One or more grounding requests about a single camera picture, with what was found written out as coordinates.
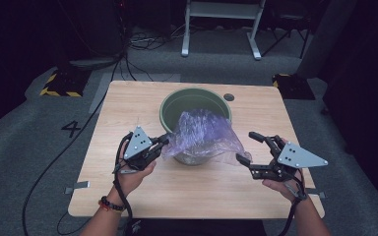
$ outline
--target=person's right hand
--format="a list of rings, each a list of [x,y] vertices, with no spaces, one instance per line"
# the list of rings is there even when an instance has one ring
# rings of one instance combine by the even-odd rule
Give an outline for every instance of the person's right hand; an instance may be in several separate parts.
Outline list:
[[[300,176],[299,171],[296,171],[295,177],[300,180],[301,176]],[[305,187],[305,181],[304,180],[301,180],[301,181],[303,183],[303,187]],[[298,189],[296,187],[296,182],[294,180],[289,180],[289,181],[287,181],[287,183],[291,188],[293,188],[294,191],[296,191],[296,192],[298,191]],[[271,188],[275,191],[280,192],[282,194],[282,196],[284,196],[285,198],[287,198],[289,201],[291,201],[293,203],[295,196],[284,185],[284,182],[278,182],[278,181],[274,181],[274,180],[270,180],[270,179],[265,179],[265,180],[262,181],[262,184],[266,187],[269,187],[269,188]]]

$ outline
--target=wooden table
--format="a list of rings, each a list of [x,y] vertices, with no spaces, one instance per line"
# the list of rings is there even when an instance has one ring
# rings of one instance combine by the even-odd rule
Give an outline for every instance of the wooden table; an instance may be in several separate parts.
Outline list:
[[[228,102],[232,128],[244,148],[258,164],[269,164],[272,156],[265,144],[248,138],[255,131],[265,136],[280,135],[297,143],[279,91],[273,87],[207,85],[184,83],[112,82],[94,128],[78,182],[90,187],[76,189],[69,205],[74,216],[92,216],[97,200],[112,186],[115,154],[121,139],[141,125],[148,136],[164,134],[159,107],[173,91],[188,87],[210,89],[219,95],[231,93]],[[308,169],[308,188],[315,188]],[[321,216],[318,196],[311,196]],[[155,171],[128,196],[134,217],[141,218],[286,218],[290,202],[280,193],[253,180],[241,165],[209,162],[186,166],[174,159],[157,159]]]

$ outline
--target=white desk frame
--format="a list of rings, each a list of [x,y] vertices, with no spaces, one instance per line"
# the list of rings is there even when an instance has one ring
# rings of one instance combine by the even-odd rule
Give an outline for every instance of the white desk frame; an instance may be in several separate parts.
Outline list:
[[[255,35],[262,17],[265,3],[266,0],[260,0],[259,4],[212,3],[187,0],[182,56],[187,57],[189,55],[190,17],[212,17],[254,20],[253,30],[247,32],[247,38],[250,42],[254,59],[260,60],[262,56],[257,47]]]

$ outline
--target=office chair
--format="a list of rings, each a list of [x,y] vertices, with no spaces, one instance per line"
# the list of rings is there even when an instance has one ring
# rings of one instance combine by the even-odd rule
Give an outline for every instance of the office chair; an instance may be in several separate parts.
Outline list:
[[[271,29],[277,41],[273,43],[263,54],[265,56],[278,43],[287,36],[290,36],[293,30],[297,30],[303,39],[302,49],[299,58],[302,59],[303,52],[308,41],[309,33],[312,28],[312,21],[321,14],[324,3],[327,0],[305,1],[305,0],[269,0],[265,7],[264,28]],[[275,29],[285,30],[285,33],[277,38]],[[306,35],[302,35],[302,31],[306,30]]]

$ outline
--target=purple plastic bag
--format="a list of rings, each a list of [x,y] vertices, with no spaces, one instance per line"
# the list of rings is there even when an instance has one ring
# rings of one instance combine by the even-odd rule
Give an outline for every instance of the purple plastic bag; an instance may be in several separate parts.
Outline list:
[[[188,165],[199,165],[209,160],[239,164],[235,154],[251,160],[244,151],[231,122],[207,109],[194,109],[181,114],[169,144],[162,149],[164,159],[175,157]]]

